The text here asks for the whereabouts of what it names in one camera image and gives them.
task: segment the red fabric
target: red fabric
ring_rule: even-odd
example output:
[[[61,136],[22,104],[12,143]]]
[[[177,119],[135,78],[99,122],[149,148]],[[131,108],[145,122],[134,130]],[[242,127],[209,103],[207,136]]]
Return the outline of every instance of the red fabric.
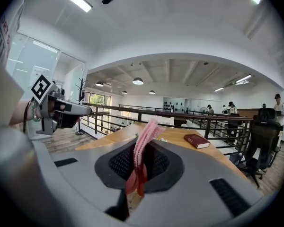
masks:
[[[144,196],[144,183],[147,181],[147,172],[144,164],[143,153],[145,146],[165,129],[158,126],[155,119],[151,119],[141,132],[133,150],[134,170],[126,182],[126,193],[132,193],[137,189],[140,196]]]

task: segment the book cover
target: book cover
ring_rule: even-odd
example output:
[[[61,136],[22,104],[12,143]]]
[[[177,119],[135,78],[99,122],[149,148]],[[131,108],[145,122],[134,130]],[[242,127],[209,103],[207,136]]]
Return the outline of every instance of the book cover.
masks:
[[[209,147],[209,141],[196,134],[187,134],[184,139],[197,149]]]

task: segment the bracelet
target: bracelet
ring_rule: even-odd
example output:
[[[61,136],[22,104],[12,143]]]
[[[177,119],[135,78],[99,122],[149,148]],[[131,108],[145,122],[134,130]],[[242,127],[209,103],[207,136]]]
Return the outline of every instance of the bracelet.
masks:
[[[41,120],[41,119],[38,119],[36,115],[37,107],[38,107],[38,102],[34,100],[34,104],[32,107],[32,119],[34,120],[34,122],[39,122]]]

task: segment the wooden table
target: wooden table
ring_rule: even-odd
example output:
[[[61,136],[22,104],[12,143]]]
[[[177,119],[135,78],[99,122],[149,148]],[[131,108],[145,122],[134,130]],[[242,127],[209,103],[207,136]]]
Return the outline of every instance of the wooden table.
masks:
[[[98,139],[94,142],[88,143],[86,145],[83,145],[81,147],[76,148],[76,150],[84,150],[84,149],[90,149],[95,147],[101,147],[104,145],[112,144],[115,142],[120,142],[123,140],[127,140],[130,138],[134,138],[136,133],[140,133],[143,128],[145,127],[145,123],[135,122],[129,126],[126,126],[125,128],[114,132],[110,135],[107,135],[101,139]],[[165,127],[165,131],[159,136],[160,138],[164,138],[168,140],[169,143],[179,145],[185,148],[189,148],[192,150],[195,149],[191,144],[189,144],[185,139],[184,135],[186,134],[197,134],[200,135],[195,130],[186,130],[186,129],[176,129],[176,128],[170,128]],[[245,178],[245,175],[225,156],[223,155],[215,146],[212,144],[209,145],[207,148],[198,149],[198,151],[203,152],[205,154],[208,154],[214,158],[216,158],[218,161],[225,164],[227,167],[229,167],[231,170],[239,174],[240,176]]]

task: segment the floor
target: floor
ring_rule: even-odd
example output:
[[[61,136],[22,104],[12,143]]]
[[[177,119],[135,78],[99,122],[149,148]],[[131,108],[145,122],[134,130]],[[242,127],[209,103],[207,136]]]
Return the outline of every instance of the floor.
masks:
[[[76,135],[73,129],[58,129],[51,138],[44,139],[50,153],[66,152],[74,150],[76,147],[82,146],[94,141],[89,135]],[[252,185],[256,184],[252,178],[248,178]],[[269,195],[275,190],[279,190],[284,181],[284,143],[281,142],[281,150],[278,153],[271,168],[267,169],[266,175],[262,180],[259,180],[259,191],[264,195]]]

